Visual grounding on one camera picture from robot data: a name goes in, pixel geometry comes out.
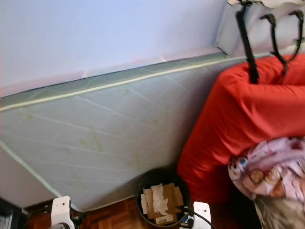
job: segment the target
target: pink blanket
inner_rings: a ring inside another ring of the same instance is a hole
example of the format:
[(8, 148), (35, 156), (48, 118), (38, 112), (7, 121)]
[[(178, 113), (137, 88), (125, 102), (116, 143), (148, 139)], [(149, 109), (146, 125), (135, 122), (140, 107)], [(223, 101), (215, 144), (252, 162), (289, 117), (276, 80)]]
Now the pink blanket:
[(236, 187), (250, 199), (257, 195), (298, 200), (305, 210), (305, 138), (263, 141), (228, 166)]

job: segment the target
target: parquet floor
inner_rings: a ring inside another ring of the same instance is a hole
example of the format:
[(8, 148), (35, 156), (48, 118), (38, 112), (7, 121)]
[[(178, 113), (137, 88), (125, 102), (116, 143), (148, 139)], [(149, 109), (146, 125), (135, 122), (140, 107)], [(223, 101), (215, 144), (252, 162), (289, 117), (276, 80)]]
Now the parquet floor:
[[(242, 229), (231, 215), (228, 206), (211, 205), (212, 223), (217, 229)], [(35, 216), (29, 222), (29, 229), (48, 229), (50, 214)], [(86, 214), (82, 229), (153, 229), (138, 213), (134, 198), (90, 211)]]

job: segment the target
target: red cushion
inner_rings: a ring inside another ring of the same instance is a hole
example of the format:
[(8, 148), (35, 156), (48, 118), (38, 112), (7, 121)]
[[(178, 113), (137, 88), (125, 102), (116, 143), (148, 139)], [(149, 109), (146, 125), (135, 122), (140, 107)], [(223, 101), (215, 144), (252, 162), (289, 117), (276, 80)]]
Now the red cushion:
[(232, 156), (264, 140), (305, 135), (305, 55), (289, 63), (284, 79), (275, 57), (256, 64), (259, 84), (249, 83), (247, 63), (218, 77), (183, 149), (178, 174), (192, 201), (230, 198), (233, 185), (226, 165)]

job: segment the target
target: black trash can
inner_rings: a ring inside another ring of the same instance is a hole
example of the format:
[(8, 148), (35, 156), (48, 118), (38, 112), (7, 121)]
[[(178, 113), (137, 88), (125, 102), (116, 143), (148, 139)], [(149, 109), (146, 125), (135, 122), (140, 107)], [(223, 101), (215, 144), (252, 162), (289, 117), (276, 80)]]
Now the black trash can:
[(153, 221), (149, 220), (147, 215), (143, 214), (143, 210), (142, 210), (142, 206), (141, 206), (141, 194), (143, 194), (143, 189), (151, 188), (151, 186), (158, 185), (161, 183), (163, 185), (166, 185), (169, 183), (174, 183), (175, 186), (179, 186), (182, 197), (183, 197), (184, 206), (188, 207), (188, 208), (190, 207), (190, 203), (191, 203), (190, 193), (189, 193), (189, 189), (188, 189), (186, 183), (176, 173), (173, 173), (170, 170), (165, 169), (165, 168), (153, 169), (151, 171), (148, 171), (147, 173), (145, 173), (142, 176), (140, 183), (137, 187), (136, 193), (135, 193), (136, 204), (137, 204), (137, 208), (138, 208), (140, 215), (150, 225), (153, 225), (158, 228), (170, 228), (170, 227), (179, 225), (187, 215), (185, 215), (185, 213), (182, 211), (181, 213), (177, 214), (177, 218), (178, 218), (177, 222), (175, 222), (173, 224), (160, 226), (160, 225), (155, 224)]

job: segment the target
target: black strap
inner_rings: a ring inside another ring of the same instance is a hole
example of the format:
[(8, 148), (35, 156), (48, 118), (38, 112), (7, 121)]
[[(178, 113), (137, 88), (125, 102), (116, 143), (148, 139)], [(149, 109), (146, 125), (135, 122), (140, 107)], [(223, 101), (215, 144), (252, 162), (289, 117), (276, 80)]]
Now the black strap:
[(241, 2), (243, 5), (243, 8), (236, 13), (236, 19), (237, 19), (237, 24), (239, 28), (240, 35), (242, 37), (242, 41), (244, 44), (244, 52), (246, 54), (246, 59), (249, 64), (249, 74), (250, 74), (250, 82), (251, 83), (258, 83), (258, 78), (259, 78), (259, 73), (257, 71), (256, 63), (255, 63), (255, 58), (253, 56), (247, 30), (244, 24), (244, 14), (246, 11), (246, 8), (252, 4), (250, 1), (246, 2)]
[(275, 37), (275, 28), (276, 28), (276, 20), (273, 14), (266, 14), (260, 19), (267, 19), (271, 25), (271, 38), (272, 38), (272, 45), (273, 45), (273, 54), (274, 56), (277, 57), (277, 59), (283, 64), (284, 70), (283, 70), (283, 75), (286, 74), (287, 72), (287, 64), (291, 61), (294, 60), (294, 58), (297, 56), (298, 52), (300, 51), (302, 39), (303, 39), (303, 24), (304, 24), (304, 14), (301, 10), (295, 10), (291, 12), (289, 15), (296, 15), (297, 18), (299, 19), (299, 38), (296, 41), (296, 49), (291, 56), (290, 59), (286, 60), (279, 52), (277, 43), (276, 43), (276, 37)]

